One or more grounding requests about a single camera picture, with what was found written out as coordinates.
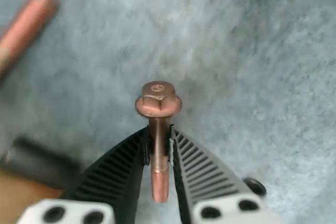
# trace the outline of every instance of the copper bolt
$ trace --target copper bolt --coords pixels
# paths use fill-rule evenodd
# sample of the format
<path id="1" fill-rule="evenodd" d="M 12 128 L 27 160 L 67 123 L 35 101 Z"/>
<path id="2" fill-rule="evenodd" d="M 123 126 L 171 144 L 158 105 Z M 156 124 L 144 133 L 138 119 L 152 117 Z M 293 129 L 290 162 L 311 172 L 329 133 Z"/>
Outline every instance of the copper bolt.
<path id="1" fill-rule="evenodd" d="M 56 0 L 28 0 L 0 38 L 0 77 L 57 10 Z"/>
<path id="2" fill-rule="evenodd" d="M 139 114 L 149 119 L 152 139 L 151 177 L 152 196 L 155 202 L 165 202 L 169 194 L 169 118 L 178 113 L 182 101 L 175 94 L 174 86 L 164 81 L 153 81 L 142 87 L 142 96 L 135 102 Z"/>

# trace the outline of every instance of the carpet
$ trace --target carpet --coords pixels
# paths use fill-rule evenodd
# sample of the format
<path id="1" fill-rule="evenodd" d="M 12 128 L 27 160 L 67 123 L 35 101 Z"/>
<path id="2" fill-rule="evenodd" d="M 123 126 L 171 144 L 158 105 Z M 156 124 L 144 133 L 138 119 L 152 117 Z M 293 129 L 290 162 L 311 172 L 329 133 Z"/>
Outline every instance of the carpet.
<path id="1" fill-rule="evenodd" d="M 25 0 L 0 0 L 0 29 Z M 60 0 L 0 86 L 2 149 L 25 133 L 91 164 L 146 125 L 152 80 L 183 100 L 179 129 L 268 189 L 289 224 L 334 223 L 336 0 Z M 136 223 L 180 223 L 173 180 Z"/>

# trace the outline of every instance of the wooden surface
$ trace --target wooden surface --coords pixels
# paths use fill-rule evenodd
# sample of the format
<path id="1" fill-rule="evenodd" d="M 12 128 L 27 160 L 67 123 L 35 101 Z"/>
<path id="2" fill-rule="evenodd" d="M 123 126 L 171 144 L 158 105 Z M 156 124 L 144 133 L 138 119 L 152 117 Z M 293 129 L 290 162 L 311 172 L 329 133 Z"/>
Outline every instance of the wooden surface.
<path id="1" fill-rule="evenodd" d="M 27 206 L 44 198 L 58 198 L 61 191 L 0 170 L 0 223 L 14 224 Z"/>

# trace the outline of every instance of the white plastic part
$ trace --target white plastic part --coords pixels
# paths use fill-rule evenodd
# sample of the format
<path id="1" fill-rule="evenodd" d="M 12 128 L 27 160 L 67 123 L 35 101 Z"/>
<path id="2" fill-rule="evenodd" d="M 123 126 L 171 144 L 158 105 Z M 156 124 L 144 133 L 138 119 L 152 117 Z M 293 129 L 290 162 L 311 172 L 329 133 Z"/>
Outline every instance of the white plastic part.
<path id="1" fill-rule="evenodd" d="M 198 202 L 193 209 L 192 224 L 285 224 L 285 222 L 268 209 L 259 196 L 244 193 Z"/>
<path id="2" fill-rule="evenodd" d="M 45 214 L 55 207 L 63 208 L 63 216 L 56 222 L 45 220 Z M 114 212 L 110 205 L 98 202 L 84 202 L 62 199 L 44 199 L 28 207 L 17 224 L 85 224 L 85 218 L 93 213 L 103 214 L 101 222 L 88 222 L 97 224 L 115 224 Z"/>

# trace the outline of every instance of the bolt head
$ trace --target bolt head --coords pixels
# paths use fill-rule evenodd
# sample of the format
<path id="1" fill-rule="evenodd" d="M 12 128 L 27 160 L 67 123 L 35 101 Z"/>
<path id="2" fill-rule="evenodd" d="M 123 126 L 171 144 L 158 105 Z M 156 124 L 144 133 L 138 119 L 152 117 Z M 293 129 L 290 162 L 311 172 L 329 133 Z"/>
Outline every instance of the bolt head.
<path id="1" fill-rule="evenodd" d="M 142 96 L 135 102 L 139 114 L 148 118 L 167 118 L 180 111 L 181 99 L 172 84 L 152 81 L 142 87 Z"/>

